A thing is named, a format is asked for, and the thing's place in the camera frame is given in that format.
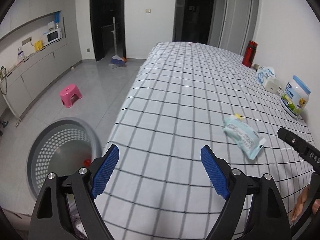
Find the person's right hand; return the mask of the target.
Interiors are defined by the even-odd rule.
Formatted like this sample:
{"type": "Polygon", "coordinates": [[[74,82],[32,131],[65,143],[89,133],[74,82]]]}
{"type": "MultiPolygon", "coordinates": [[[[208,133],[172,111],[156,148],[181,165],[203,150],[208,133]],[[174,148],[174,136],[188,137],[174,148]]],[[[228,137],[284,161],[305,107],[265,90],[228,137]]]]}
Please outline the person's right hand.
{"type": "MultiPolygon", "coordinates": [[[[308,195],[309,195],[309,187],[310,187],[310,185],[306,186],[303,189],[302,193],[297,198],[297,202],[291,212],[291,221],[292,222],[294,222],[303,211],[303,207],[304,207],[305,202],[306,202],[308,195]]],[[[314,215],[317,213],[317,211],[319,209],[319,205],[320,205],[320,199],[316,199],[312,205],[312,212],[314,215]]]]}

